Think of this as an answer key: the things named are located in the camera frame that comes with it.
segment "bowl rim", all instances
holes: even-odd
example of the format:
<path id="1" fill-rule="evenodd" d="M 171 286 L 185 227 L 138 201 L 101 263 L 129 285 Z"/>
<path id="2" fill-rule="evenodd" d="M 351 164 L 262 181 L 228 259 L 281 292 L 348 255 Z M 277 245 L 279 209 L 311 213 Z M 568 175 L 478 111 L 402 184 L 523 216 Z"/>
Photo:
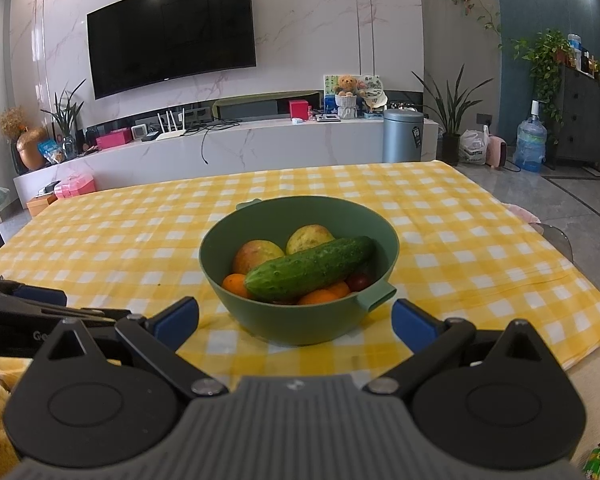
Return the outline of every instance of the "bowl rim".
<path id="1" fill-rule="evenodd" d="M 394 225 L 389 222 L 389 220 L 387 218 L 385 218 L 384 216 L 382 216 L 380 213 L 378 213 L 377 211 L 371 209 L 370 207 L 367 207 L 366 205 L 363 205 L 361 203 L 358 202 L 354 202 L 353 200 L 347 200 L 346 198 L 341 198 L 339 196 L 328 196 L 328 195 L 285 195 L 285 196 L 277 196 L 274 198 L 267 198 L 264 200 L 260 200 L 260 199 L 252 199 L 252 200 L 258 200 L 258 202 L 246 202 L 246 206 L 257 206 L 259 204 L 265 203 L 265 202 L 271 202 L 272 200 L 289 200 L 289 199 L 293 199 L 293 198 L 329 198 L 332 200 L 339 200 L 341 202 L 350 202 L 352 204 L 355 204 L 357 206 L 363 207 L 369 211 L 371 211 L 374 215 L 380 217 L 382 220 L 384 220 L 385 222 L 387 222 L 391 228 L 392 228 L 392 232 L 394 234 L 394 239 L 395 239 L 395 243 L 398 247 L 398 251 L 397 254 L 395 255 L 394 260 L 392 261 L 391 265 L 389 266 L 389 270 L 387 272 L 385 272 L 380 278 L 378 278 L 377 280 L 375 280 L 371 285 L 373 285 L 374 283 L 377 283 L 381 280 L 384 279 L 384 277 L 388 274 L 391 274 L 394 271 L 394 267 L 395 264 L 398 261 L 398 257 L 400 257 L 400 237 L 398 236 L 398 233 L 395 230 Z M 202 241 L 200 242 L 200 247 L 198 248 L 198 263 L 200 264 L 200 269 L 202 270 L 202 273 L 205 275 L 206 280 L 213 286 L 217 286 L 218 288 L 221 288 L 223 292 L 227 293 L 227 294 L 231 294 L 232 296 L 239 298 L 240 300 L 243 301 L 249 301 L 250 303 L 254 303 L 254 304 L 259 304 L 259 305 L 265 305 L 265 306 L 275 306 L 275 307 L 298 307 L 301 306 L 303 308 L 305 307 L 317 307 L 317 306 L 323 306 L 323 305 L 327 305 L 330 303 L 336 303 L 337 301 L 342 301 L 342 300 L 346 300 L 347 298 L 356 298 L 358 296 L 358 294 L 360 293 L 360 291 L 358 292 L 350 292 L 349 294 L 347 294 L 346 296 L 344 296 L 344 298 L 338 298 L 337 300 L 331 300 L 331 301 L 326 301 L 325 303 L 315 303 L 315 304 L 308 304 L 308 305 L 298 305 L 298 304 L 276 304 L 276 303 L 266 303 L 264 301 L 259 301 L 259 300 L 252 300 L 250 298 L 244 298 L 243 296 L 238 296 L 237 294 L 234 294 L 233 292 L 225 289 L 221 283 L 216 282 L 215 280 L 213 280 L 211 278 L 211 276 L 209 276 L 206 273 L 205 267 L 202 264 L 202 260 L 200 259 L 200 250 L 202 249 L 202 245 L 204 245 L 206 237 L 208 236 L 208 234 L 211 232 L 212 229 L 214 229 L 220 222 L 222 222 L 225 218 L 227 218 L 228 216 L 237 213 L 238 211 L 240 211 L 240 209 L 237 208 L 238 205 L 240 205 L 243 202 L 240 202 L 238 204 L 236 204 L 236 209 L 234 209 L 233 211 L 231 211 L 229 214 L 223 216 L 221 219 L 219 219 L 215 224 L 212 225 L 211 229 L 209 229 L 206 233 L 205 236 L 202 238 Z"/>

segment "trash can lid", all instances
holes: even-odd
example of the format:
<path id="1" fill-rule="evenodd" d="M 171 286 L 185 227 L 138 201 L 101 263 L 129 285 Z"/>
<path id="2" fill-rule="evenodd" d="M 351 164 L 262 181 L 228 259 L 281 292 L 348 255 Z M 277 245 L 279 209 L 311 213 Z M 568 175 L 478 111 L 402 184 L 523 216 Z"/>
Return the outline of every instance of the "trash can lid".
<path id="1" fill-rule="evenodd" d="M 391 121 L 400 121 L 401 123 L 421 123 L 424 120 L 424 114 L 414 112 L 413 110 L 387 108 L 387 110 L 384 111 L 384 118 Z"/>

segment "water bottle jug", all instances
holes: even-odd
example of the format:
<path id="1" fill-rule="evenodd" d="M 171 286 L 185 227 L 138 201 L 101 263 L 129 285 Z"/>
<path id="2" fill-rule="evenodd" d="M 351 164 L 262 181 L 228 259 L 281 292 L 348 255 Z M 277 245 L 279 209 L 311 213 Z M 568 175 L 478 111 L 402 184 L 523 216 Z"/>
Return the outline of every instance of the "water bottle jug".
<path id="1" fill-rule="evenodd" d="M 540 103 L 533 101 L 531 117 L 518 126 L 518 141 L 513 154 L 513 163 L 522 170 L 539 173 L 546 154 L 546 128 L 538 117 Z"/>

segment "green bowl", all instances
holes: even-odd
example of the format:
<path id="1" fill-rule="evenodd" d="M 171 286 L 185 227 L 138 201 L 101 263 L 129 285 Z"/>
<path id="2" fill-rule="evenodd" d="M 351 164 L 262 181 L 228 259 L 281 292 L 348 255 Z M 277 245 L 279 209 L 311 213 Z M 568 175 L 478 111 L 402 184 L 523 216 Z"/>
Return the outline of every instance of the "green bowl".
<path id="1" fill-rule="evenodd" d="M 323 225 L 336 238 L 366 235 L 373 239 L 376 250 L 365 266 L 373 285 L 340 300 L 305 306 L 246 300 L 222 288 L 243 244 L 270 240 L 284 250 L 293 232 L 308 224 Z M 202 240 L 200 266 L 224 306 L 249 332 L 280 344 L 309 345 L 347 333 L 395 294 L 387 280 L 399 249 L 394 228 L 369 208 L 327 196 L 288 196 L 238 204 Z"/>

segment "blue wall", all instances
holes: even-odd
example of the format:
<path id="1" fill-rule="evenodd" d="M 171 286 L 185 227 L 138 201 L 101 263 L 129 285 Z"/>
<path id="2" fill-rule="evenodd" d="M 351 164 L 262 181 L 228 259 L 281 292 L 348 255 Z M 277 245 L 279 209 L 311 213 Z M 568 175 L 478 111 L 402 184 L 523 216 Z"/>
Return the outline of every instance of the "blue wall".
<path id="1" fill-rule="evenodd" d="M 532 38 L 547 28 L 582 38 L 583 46 L 600 59 L 600 0 L 500 0 L 502 79 L 498 135 L 513 144 L 518 125 L 528 117 L 533 85 L 530 63 L 513 60 L 512 39 Z"/>

